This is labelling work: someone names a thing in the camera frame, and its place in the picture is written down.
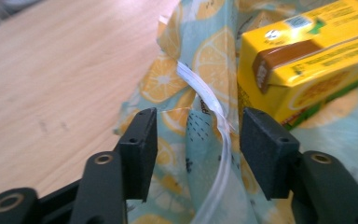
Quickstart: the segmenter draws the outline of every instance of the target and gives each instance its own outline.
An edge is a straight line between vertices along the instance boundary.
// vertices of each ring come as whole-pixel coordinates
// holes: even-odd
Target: juice box
[[[340,0],[244,33],[239,110],[254,107],[287,129],[358,86],[358,1]]]

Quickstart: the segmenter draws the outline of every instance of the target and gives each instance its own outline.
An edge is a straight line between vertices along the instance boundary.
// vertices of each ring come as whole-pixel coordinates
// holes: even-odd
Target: table surface
[[[112,150],[120,105],[178,0],[45,0],[0,25],[0,192],[44,196]]]

